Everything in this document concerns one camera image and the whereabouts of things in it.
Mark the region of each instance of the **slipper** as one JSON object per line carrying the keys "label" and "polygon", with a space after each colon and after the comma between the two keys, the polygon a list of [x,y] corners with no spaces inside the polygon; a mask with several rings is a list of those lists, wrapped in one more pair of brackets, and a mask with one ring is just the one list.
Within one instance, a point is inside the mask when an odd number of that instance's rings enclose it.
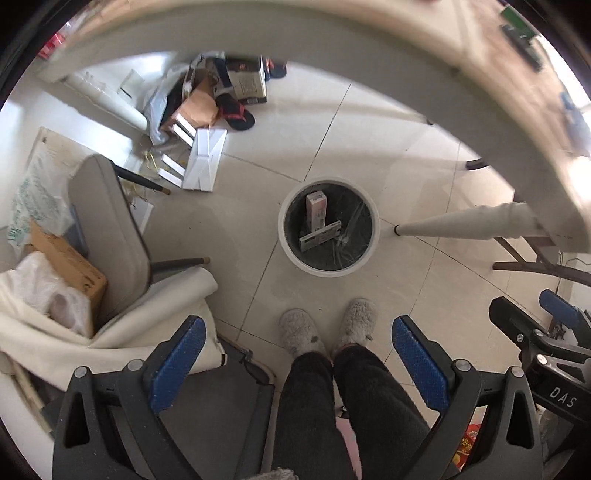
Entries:
{"label": "slipper", "polygon": [[276,63],[271,59],[267,59],[267,70],[273,79],[282,79],[287,75],[287,63]]}
{"label": "slipper", "polygon": [[223,93],[216,98],[220,116],[225,118],[234,130],[248,130],[255,124],[255,118],[238,100],[229,93]]}

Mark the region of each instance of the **white pipe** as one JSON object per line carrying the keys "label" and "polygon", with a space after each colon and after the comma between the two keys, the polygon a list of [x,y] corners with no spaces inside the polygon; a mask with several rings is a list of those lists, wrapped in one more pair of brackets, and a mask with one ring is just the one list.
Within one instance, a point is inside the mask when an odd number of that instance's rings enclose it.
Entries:
{"label": "white pipe", "polygon": [[501,236],[548,236],[526,203],[479,206],[461,212],[445,213],[395,227],[397,235],[442,236],[488,240]]}
{"label": "white pipe", "polygon": [[148,119],[143,113],[128,104],[105,83],[96,80],[90,73],[75,72],[68,75],[63,82],[87,97],[97,107],[115,115],[142,132],[148,132]]}

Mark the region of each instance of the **pink cloth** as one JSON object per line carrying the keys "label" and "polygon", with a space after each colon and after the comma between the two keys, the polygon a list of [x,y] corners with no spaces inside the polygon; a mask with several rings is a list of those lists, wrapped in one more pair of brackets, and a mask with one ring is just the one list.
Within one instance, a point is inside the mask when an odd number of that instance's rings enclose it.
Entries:
{"label": "pink cloth", "polygon": [[359,448],[357,447],[357,439],[355,438],[355,432],[351,428],[351,423],[348,419],[341,419],[336,417],[336,427],[339,429],[340,434],[345,440],[347,451],[349,452],[349,458],[351,459],[351,465],[357,479],[361,480],[361,460],[359,460]]}

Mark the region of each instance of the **person's leg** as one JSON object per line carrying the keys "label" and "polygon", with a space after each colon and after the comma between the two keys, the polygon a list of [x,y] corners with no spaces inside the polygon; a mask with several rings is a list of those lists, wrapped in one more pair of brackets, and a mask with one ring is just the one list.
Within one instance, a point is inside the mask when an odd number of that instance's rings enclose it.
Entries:
{"label": "person's leg", "polygon": [[362,344],[375,325],[372,305],[355,300],[343,320],[334,374],[359,447],[363,480],[398,478],[429,426],[386,366]]}
{"label": "person's leg", "polygon": [[290,310],[280,331],[295,360],[279,401],[272,467],[293,470],[300,480],[354,480],[336,428],[332,364],[316,327],[303,310]]}

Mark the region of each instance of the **plastic bag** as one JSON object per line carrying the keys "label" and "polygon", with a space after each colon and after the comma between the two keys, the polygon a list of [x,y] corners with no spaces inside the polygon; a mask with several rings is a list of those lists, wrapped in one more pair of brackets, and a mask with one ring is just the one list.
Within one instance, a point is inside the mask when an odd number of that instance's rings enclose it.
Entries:
{"label": "plastic bag", "polygon": [[69,287],[42,252],[27,255],[9,274],[17,298],[64,327],[92,337],[90,299]]}
{"label": "plastic bag", "polygon": [[160,80],[160,83],[145,95],[147,101],[142,111],[148,122],[150,122],[150,140],[154,145],[161,145],[169,139],[166,133],[160,131],[160,123],[162,123],[162,116],[167,104],[166,97],[172,91],[180,76],[184,75],[188,70],[188,63],[180,63],[171,67]]}
{"label": "plastic bag", "polygon": [[73,224],[68,199],[68,181],[79,167],[55,155],[37,142],[25,179],[12,198],[8,243],[17,251],[26,245],[33,218],[46,232],[62,236]]}

